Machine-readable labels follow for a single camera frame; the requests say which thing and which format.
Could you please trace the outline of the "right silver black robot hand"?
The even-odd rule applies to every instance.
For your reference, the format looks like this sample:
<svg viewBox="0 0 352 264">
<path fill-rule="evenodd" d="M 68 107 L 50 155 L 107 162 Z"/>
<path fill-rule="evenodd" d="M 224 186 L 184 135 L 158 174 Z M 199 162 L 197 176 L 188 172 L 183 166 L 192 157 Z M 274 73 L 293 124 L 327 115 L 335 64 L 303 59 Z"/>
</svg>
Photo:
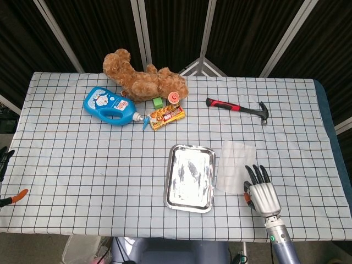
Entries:
<svg viewBox="0 0 352 264">
<path fill-rule="evenodd" d="M 244 181 L 244 197 L 247 205 L 261 217 L 278 216 L 281 205 L 269 175 L 263 165 L 245 165 L 250 180 Z"/>
</svg>

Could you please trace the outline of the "translucent white plastic sheet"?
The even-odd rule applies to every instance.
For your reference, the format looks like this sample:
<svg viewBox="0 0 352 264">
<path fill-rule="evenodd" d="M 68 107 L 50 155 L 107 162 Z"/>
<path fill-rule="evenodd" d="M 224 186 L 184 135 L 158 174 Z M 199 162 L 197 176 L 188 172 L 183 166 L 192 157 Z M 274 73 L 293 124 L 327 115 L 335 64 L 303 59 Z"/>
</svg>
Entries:
<svg viewBox="0 0 352 264">
<path fill-rule="evenodd" d="M 235 141 L 225 141 L 216 176 L 216 188 L 227 194 L 244 192 L 244 182 L 250 177 L 245 166 L 256 163 L 256 147 Z"/>
</svg>

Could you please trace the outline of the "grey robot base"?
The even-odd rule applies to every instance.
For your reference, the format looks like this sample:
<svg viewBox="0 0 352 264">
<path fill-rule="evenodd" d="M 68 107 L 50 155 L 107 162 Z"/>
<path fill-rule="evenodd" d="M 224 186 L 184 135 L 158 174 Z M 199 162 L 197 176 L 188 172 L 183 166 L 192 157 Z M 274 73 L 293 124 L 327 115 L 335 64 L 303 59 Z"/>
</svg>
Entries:
<svg viewBox="0 0 352 264">
<path fill-rule="evenodd" d="M 111 264 L 229 264 L 228 243 L 114 237 Z"/>
</svg>

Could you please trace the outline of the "silver metal tray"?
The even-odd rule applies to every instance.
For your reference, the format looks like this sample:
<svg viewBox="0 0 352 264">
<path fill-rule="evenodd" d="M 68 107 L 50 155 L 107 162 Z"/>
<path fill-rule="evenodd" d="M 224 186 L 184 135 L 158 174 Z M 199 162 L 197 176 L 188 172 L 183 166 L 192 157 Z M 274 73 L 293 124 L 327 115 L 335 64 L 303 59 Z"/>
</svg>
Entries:
<svg viewBox="0 0 352 264">
<path fill-rule="evenodd" d="M 173 210 L 207 213 L 213 206 L 216 154 L 208 147 L 174 145 L 169 153 L 164 204 Z"/>
</svg>

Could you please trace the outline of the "red black claw hammer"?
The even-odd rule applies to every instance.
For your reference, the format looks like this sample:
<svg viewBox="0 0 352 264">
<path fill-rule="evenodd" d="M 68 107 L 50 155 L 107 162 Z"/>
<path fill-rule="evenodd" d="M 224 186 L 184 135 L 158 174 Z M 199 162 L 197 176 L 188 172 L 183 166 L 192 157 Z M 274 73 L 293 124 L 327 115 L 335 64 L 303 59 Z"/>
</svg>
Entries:
<svg viewBox="0 0 352 264">
<path fill-rule="evenodd" d="M 261 125 L 267 125 L 267 120 L 269 118 L 269 111 L 262 101 L 259 103 L 260 110 L 249 109 L 249 108 L 239 106 L 237 104 L 213 100 L 211 98 L 206 98 L 206 105 L 207 107 L 218 107 L 218 108 L 227 109 L 234 112 L 244 112 L 244 113 L 259 116 L 261 118 Z"/>
</svg>

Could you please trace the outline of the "white checkered tablecloth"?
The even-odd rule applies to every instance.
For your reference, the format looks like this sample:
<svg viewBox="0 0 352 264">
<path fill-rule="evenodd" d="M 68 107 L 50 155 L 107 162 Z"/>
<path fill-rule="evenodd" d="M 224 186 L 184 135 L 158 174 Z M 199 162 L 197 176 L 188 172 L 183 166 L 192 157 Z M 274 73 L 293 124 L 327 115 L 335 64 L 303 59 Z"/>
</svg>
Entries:
<svg viewBox="0 0 352 264">
<path fill-rule="evenodd" d="M 185 118 L 157 131 L 112 126 L 88 114 L 95 86 L 120 88 L 103 74 L 35 73 L 10 148 L 0 196 L 28 194 L 0 208 L 0 232 L 85 234 L 267 242 L 263 219 L 242 195 L 215 191 L 207 213 L 163 202 L 168 155 L 176 144 L 225 141 L 256 147 L 295 241 L 352 240 L 348 189 L 311 79 L 188 77 Z M 207 107 L 206 98 L 269 111 L 267 125 L 244 112 Z"/>
</svg>

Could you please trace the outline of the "clear plastic bag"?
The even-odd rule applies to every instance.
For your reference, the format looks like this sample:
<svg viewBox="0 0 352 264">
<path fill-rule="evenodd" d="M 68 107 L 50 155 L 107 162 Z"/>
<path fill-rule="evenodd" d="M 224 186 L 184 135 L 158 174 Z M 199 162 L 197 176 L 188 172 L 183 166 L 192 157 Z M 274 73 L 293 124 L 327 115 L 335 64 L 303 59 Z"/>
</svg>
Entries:
<svg viewBox="0 0 352 264">
<path fill-rule="evenodd" d="M 100 236 L 69 236 L 62 253 L 62 264 L 90 264 L 96 256 L 100 241 Z"/>
</svg>

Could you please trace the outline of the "yellow red snack box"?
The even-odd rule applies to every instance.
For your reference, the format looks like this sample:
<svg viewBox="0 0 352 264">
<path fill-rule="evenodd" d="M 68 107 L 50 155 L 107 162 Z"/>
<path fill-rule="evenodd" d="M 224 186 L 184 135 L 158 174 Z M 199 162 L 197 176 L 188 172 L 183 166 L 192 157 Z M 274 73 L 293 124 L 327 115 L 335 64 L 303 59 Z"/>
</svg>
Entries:
<svg viewBox="0 0 352 264">
<path fill-rule="evenodd" d="M 150 113 L 148 117 L 151 128 L 158 130 L 168 123 L 184 118 L 185 112 L 180 104 L 169 104 Z"/>
</svg>

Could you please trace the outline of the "blue detergent bottle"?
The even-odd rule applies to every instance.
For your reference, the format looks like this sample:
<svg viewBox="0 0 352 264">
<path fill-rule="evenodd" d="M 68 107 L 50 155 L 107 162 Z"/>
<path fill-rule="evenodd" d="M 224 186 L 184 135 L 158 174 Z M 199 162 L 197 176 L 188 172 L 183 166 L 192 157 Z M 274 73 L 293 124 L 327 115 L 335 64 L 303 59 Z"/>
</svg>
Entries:
<svg viewBox="0 0 352 264">
<path fill-rule="evenodd" d="M 86 96 L 83 108 L 92 116 L 100 118 L 110 125 L 124 126 L 132 122 L 143 122 L 143 130 L 150 117 L 137 112 L 136 105 L 130 99 L 96 86 Z"/>
</svg>

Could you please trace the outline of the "brown teddy bear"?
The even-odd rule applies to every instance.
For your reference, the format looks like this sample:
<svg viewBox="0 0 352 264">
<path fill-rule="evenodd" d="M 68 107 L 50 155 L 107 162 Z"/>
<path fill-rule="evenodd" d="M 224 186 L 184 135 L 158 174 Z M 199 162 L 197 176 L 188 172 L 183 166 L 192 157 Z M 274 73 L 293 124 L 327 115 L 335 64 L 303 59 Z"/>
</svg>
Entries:
<svg viewBox="0 0 352 264">
<path fill-rule="evenodd" d="M 167 99 L 171 92 L 176 92 L 181 99 L 189 94 L 185 79 L 167 67 L 157 69 L 148 64 L 146 71 L 136 71 L 130 64 L 130 53 L 123 48 L 105 56 L 103 72 L 136 103 L 157 97 Z"/>
</svg>

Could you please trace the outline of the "black folding screen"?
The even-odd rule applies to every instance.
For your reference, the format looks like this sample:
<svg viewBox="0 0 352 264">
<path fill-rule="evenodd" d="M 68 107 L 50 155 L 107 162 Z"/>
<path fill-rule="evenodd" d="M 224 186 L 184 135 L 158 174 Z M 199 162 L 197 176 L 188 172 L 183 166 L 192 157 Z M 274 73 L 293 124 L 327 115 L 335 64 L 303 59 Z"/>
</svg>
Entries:
<svg viewBox="0 0 352 264">
<path fill-rule="evenodd" d="M 314 78 L 352 131 L 352 0 L 0 0 L 0 98 L 20 111 L 34 72 L 192 62 L 229 76 Z"/>
</svg>

